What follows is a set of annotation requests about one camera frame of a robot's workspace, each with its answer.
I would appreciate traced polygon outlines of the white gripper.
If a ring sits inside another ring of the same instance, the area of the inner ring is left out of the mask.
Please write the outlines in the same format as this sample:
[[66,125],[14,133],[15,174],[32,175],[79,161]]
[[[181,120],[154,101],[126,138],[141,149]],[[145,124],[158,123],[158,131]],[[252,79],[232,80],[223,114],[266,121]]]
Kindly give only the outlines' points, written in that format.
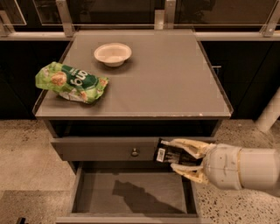
[[171,164],[171,168],[184,178],[199,184],[212,183],[222,190],[241,190],[241,147],[224,143],[205,143],[197,140],[176,138],[161,140],[161,144],[183,149],[196,159],[203,158],[203,166]]

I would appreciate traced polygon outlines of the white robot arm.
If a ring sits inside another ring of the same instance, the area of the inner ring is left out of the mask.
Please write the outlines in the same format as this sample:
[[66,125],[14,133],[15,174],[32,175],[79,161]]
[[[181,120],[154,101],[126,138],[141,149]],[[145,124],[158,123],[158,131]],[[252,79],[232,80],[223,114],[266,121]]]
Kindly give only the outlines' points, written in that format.
[[191,139],[160,139],[154,159],[196,183],[222,190],[257,190],[278,196],[280,152]]

